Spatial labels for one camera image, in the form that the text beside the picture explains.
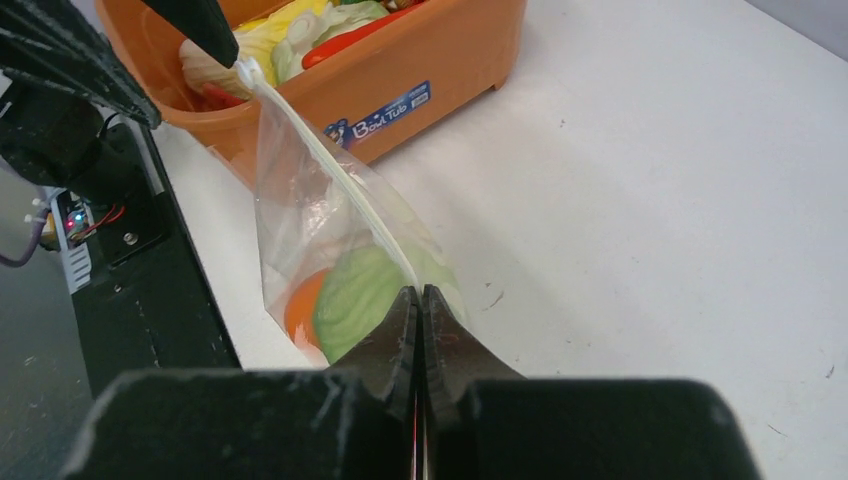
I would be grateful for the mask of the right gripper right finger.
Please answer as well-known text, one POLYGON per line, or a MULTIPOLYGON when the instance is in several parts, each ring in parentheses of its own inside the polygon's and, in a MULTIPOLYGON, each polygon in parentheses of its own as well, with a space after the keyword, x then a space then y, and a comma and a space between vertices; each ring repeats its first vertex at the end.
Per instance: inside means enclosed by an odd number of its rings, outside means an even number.
POLYGON ((421 347, 428 475, 476 479, 476 440, 466 391, 478 380, 518 380, 522 375, 459 322, 434 285, 425 286, 421 297, 421 347))

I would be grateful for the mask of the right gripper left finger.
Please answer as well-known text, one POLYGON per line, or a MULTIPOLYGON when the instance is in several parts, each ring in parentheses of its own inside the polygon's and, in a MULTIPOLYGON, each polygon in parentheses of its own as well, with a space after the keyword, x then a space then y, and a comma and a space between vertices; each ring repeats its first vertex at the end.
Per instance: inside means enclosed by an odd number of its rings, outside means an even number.
POLYGON ((351 376, 342 403, 338 479, 416 479, 419 295, 403 287, 383 320, 332 368, 351 376))

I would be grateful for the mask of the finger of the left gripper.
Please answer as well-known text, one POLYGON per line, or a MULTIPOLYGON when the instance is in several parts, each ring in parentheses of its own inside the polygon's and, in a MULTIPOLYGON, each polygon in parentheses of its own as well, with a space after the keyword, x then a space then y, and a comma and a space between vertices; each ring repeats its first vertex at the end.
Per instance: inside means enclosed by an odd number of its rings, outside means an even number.
POLYGON ((143 0, 143 3, 222 66, 229 68, 236 62, 238 43, 216 0, 143 0))
POLYGON ((1 3, 1 72, 155 129, 162 114, 108 40, 69 1, 1 3))

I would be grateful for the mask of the small white cauliflower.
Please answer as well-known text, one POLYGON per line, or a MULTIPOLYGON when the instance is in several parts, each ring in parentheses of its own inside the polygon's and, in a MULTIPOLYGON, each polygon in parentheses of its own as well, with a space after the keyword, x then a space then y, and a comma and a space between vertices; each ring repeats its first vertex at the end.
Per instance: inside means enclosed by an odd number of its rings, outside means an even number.
MULTIPOLYGON (((447 261, 412 243, 402 243, 401 247, 417 279, 438 287, 451 312, 464 322, 467 309, 447 261)), ((313 312, 315 335, 327 362, 337 362, 370 334, 383 321, 399 291, 411 284, 380 246, 344 253, 326 274, 313 312)))

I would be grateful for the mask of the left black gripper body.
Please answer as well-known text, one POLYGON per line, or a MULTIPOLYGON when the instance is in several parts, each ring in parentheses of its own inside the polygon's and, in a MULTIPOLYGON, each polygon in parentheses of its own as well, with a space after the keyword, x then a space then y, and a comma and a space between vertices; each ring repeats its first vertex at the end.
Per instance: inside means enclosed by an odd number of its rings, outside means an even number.
POLYGON ((35 185, 104 189, 103 124, 90 102, 13 79, 1 94, 1 157, 35 185))

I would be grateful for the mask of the clear dotted zip bag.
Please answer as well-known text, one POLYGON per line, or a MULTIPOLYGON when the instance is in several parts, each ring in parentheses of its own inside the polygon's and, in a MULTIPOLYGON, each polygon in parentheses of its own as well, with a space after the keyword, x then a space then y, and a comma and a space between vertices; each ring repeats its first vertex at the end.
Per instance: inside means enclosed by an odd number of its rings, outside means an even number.
MULTIPOLYGON (((300 116, 254 59, 235 68, 260 106, 254 199, 263 300, 284 331, 285 305, 297 285, 355 248, 382 247, 417 292, 427 285, 402 243, 442 256, 454 272, 430 229, 386 179, 300 116)), ((321 350, 296 347, 312 362, 331 365, 321 350)))

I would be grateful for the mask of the orange fruit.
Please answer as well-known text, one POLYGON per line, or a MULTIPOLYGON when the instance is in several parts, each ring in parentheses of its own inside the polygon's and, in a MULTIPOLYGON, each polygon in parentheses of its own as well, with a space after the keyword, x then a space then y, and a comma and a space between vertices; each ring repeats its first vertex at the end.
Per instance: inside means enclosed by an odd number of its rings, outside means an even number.
POLYGON ((321 348, 313 317, 328 272, 328 269, 319 270, 299 283, 285 305, 285 331, 296 346, 321 348))

